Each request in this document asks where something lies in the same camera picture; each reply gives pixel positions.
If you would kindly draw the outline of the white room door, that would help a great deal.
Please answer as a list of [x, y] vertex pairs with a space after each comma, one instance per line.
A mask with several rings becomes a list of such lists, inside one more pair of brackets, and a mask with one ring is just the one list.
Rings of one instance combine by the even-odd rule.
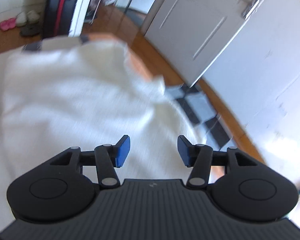
[[264, 0], [164, 0], [146, 38], [193, 86]]

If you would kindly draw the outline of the checkered floor mat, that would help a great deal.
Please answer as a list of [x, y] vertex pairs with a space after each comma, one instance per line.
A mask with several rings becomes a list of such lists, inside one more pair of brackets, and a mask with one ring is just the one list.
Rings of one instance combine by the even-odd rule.
[[207, 95], [198, 85], [193, 87], [188, 87], [186, 84], [167, 86], [165, 94], [179, 104], [193, 126], [204, 137], [205, 144], [216, 151], [226, 151], [228, 148], [237, 147], [221, 115], [216, 112]]

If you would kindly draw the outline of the grey fluffy slippers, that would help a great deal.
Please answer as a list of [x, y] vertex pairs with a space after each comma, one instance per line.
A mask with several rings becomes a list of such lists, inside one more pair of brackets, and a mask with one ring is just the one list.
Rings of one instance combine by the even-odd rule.
[[21, 12], [17, 15], [15, 24], [17, 27], [23, 27], [27, 24], [36, 24], [40, 20], [40, 15], [34, 11], [31, 10], [27, 13]]

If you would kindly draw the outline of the pink slippers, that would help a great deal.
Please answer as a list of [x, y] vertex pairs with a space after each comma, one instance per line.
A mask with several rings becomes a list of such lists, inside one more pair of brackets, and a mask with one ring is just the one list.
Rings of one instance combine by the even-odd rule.
[[0, 22], [0, 30], [8, 31], [16, 27], [16, 18], [10, 18], [8, 20]]

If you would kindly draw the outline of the dark round floor cushion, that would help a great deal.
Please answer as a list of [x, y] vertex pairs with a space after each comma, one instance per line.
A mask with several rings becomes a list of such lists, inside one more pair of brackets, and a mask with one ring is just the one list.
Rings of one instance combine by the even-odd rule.
[[40, 24], [27, 24], [20, 28], [20, 36], [22, 37], [34, 37], [41, 32]]

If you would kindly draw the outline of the black red suitcase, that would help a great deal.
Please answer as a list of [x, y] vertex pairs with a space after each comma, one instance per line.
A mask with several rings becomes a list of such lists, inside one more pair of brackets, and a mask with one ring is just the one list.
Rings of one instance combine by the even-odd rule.
[[42, 38], [68, 35], [77, 0], [46, 0]]

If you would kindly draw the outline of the white fleece zip jacket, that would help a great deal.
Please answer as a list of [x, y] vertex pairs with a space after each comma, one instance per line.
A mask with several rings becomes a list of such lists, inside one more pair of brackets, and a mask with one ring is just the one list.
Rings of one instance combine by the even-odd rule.
[[0, 231], [14, 220], [10, 183], [72, 146], [90, 151], [128, 135], [120, 180], [187, 178], [177, 138], [206, 137], [165, 94], [164, 80], [145, 80], [135, 65], [125, 43], [108, 40], [0, 54]]

